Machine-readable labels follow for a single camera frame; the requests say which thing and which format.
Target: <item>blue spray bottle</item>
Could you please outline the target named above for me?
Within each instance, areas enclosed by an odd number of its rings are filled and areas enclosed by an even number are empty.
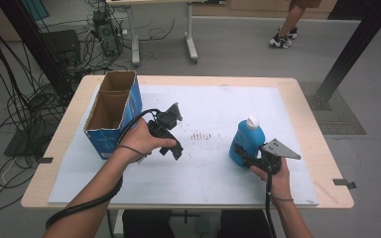
[[[239,166],[244,167],[242,159],[234,152],[234,144],[242,146],[246,153],[252,157],[258,156],[259,146],[265,143],[265,134],[259,127],[259,122],[254,116],[241,121],[238,125],[236,135],[231,142],[229,155]]]

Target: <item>cardboard box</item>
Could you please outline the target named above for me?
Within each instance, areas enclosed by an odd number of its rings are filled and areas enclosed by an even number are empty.
[[[141,110],[136,72],[107,72],[84,126],[85,135],[101,159],[107,160],[111,156],[122,129]]]

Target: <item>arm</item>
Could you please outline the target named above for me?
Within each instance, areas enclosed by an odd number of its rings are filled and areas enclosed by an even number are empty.
[[[272,179],[271,201],[278,210],[286,237],[314,237],[291,200],[289,168],[285,158],[281,162],[280,171]],[[252,166],[250,170],[262,180],[267,180],[267,173],[261,169]]]
[[[172,139],[160,139],[151,136],[144,119],[125,136],[121,142],[142,154],[149,154],[158,147],[172,147]],[[140,155],[127,149],[118,148],[88,185],[66,206],[72,207],[109,192],[120,180],[129,164],[139,159]],[[55,222],[44,237],[94,237],[107,210],[109,201],[64,217]]]

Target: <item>person's leg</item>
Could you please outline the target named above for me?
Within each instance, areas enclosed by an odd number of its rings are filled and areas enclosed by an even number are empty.
[[[296,5],[296,0],[292,0],[289,5],[289,14],[287,15],[286,21],[284,22],[283,27],[281,28],[278,36],[285,37],[302,19],[305,14],[306,8]]]
[[[125,210],[122,215],[125,238],[175,238],[169,220],[171,210]]]
[[[223,210],[217,238],[271,238],[262,210]]]

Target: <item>hand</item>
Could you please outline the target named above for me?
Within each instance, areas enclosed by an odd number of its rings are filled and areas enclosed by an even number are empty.
[[[286,158],[281,158],[281,163],[281,169],[272,177],[271,201],[274,205],[277,205],[280,201],[279,199],[274,199],[274,197],[281,199],[292,199],[292,194],[290,191],[290,171],[287,167]],[[263,181],[268,181],[268,174],[266,172],[255,166],[250,167],[250,170]]]
[[[162,139],[153,137],[150,134],[150,131],[147,126],[147,122],[144,119],[139,119],[137,125],[131,129],[126,136],[120,142],[120,145],[127,146],[137,150],[138,152],[147,155],[159,147],[173,147],[176,145],[176,140],[173,139]],[[127,148],[119,147],[115,150],[113,154],[116,154],[117,151],[129,151],[128,163],[133,163],[138,160],[141,155],[136,152],[133,152]]]

